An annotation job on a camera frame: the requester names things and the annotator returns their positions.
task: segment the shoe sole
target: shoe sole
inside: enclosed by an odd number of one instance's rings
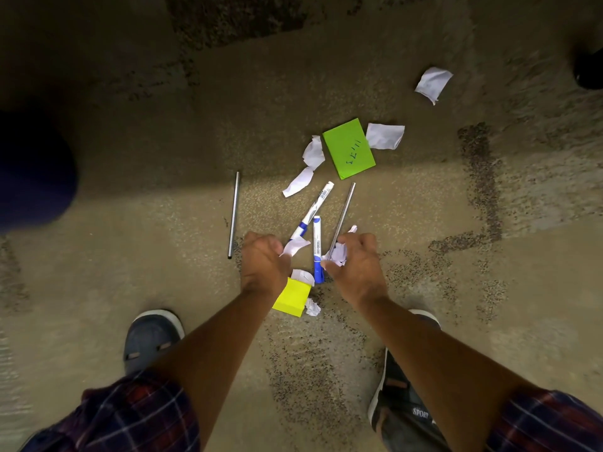
[[[185,329],[182,326],[182,322],[178,319],[178,316],[173,312],[170,312],[166,309],[151,309],[150,311],[145,311],[142,314],[136,316],[136,319],[132,320],[132,323],[136,322],[138,319],[144,316],[162,316],[170,321],[170,323],[176,327],[176,331],[178,332],[178,336],[180,339],[185,337]]]
[[[431,312],[427,312],[422,309],[409,309],[408,311],[417,316],[426,316],[432,320],[435,320],[441,328],[440,321],[438,319],[436,319],[435,316]],[[383,375],[381,376],[381,382],[379,383],[379,386],[377,387],[377,391],[375,391],[375,394],[373,395],[371,404],[368,405],[368,411],[367,411],[368,423],[371,424],[371,426],[373,425],[373,414],[375,414],[375,409],[377,409],[377,403],[379,403],[379,393],[381,392],[381,390],[383,390],[383,384],[385,383],[385,367],[387,365],[388,352],[389,352],[389,349],[386,347],[385,348],[385,359],[383,361]]]

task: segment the plaid shirt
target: plaid shirt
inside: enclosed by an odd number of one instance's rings
[[[22,452],[199,451],[199,426],[181,387],[152,371],[87,390],[69,416]],[[485,452],[602,452],[603,418],[576,398],[536,389],[502,407]]]

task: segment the person's left hand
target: person's left hand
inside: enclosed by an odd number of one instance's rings
[[[291,273],[291,257],[279,257],[282,253],[283,245],[275,235],[248,232],[243,241],[241,291],[261,292],[276,301]]]

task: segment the yellow sticky note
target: yellow sticky note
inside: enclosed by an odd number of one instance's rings
[[[292,316],[302,317],[301,315],[303,309],[306,307],[306,300],[309,293],[309,284],[287,278],[287,285],[276,299],[272,309],[286,312]]]

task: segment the green sticky note pad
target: green sticky note pad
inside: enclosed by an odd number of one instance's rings
[[[326,131],[323,136],[341,179],[375,166],[373,152],[358,119]]]
[[[306,300],[309,294],[309,284],[287,278],[287,285],[276,299],[272,309],[286,312],[292,316],[302,317],[301,313],[306,307]]]

